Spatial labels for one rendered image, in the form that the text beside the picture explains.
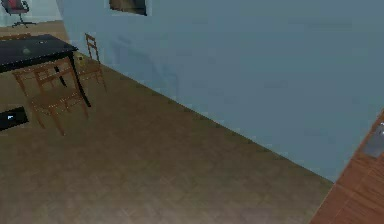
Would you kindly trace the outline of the dark framed wall picture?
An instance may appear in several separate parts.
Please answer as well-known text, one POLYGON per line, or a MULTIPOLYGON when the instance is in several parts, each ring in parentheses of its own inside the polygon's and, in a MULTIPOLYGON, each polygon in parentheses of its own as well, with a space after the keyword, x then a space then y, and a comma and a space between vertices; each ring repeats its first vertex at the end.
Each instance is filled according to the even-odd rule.
POLYGON ((146 0, 109 0, 112 10, 146 16, 146 0))

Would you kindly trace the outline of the black dining table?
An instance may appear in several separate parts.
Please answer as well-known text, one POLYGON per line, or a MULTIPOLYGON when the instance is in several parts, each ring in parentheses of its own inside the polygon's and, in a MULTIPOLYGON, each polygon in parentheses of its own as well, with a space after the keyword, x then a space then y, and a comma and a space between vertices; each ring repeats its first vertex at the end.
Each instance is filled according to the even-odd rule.
POLYGON ((43 34, 25 39, 0 41, 0 73, 9 72, 45 62, 68 58, 75 74, 76 84, 86 105, 91 106, 80 83, 74 62, 77 47, 53 36, 43 34))

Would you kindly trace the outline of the brown wooden chair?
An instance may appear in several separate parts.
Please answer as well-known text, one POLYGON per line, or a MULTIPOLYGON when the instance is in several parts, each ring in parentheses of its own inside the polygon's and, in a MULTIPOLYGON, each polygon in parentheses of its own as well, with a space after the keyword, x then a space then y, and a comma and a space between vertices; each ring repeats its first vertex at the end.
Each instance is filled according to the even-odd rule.
POLYGON ((60 114, 58 108, 61 106, 63 106, 62 111, 70 112, 72 106, 80 104, 85 117, 89 118, 87 105, 81 95, 80 85, 77 83, 74 68, 68 57, 13 71, 12 74, 27 98, 27 105, 42 128, 44 124, 40 113, 51 116, 60 134, 65 135, 58 118, 60 114), (59 82, 64 76, 72 79, 73 87, 55 85, 55 82, 59 82), (28 79, 35 79, 40 90, 34 96, 27 93, 24 85, 24 81, 28 79))
POLYGON ((79 55, 76 61, 77 72, 81 81, 94 79, 98 84, 102 84, 104 89, 107 89, 102 64, 99 57, 96 39, 85 34, 85 41, 89 57, 79 55))

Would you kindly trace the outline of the black flat box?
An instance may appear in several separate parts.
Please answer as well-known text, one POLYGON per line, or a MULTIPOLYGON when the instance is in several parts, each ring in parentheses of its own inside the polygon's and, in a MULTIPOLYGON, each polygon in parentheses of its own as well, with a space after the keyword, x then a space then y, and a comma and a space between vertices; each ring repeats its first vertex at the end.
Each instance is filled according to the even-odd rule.
POLYGON ((0 131, 28 122, 26 111, 23 107, 17 107, 0 112, 0 131))

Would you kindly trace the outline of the red black office chair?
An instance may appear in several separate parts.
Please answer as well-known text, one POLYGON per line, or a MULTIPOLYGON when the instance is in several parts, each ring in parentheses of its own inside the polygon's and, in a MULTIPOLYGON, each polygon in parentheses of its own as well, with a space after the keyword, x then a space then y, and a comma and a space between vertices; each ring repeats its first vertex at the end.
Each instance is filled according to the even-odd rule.
POLYGON ((24 25, 25 27, 34 25, 34 22, 26 22, 22 18, 23 14, 26 14, 30 11, 30 7, 26 0, 0 0, 0 2, 7 14, 19 16, 19 21, 12 24, 12 28, 19 25, 24 25))

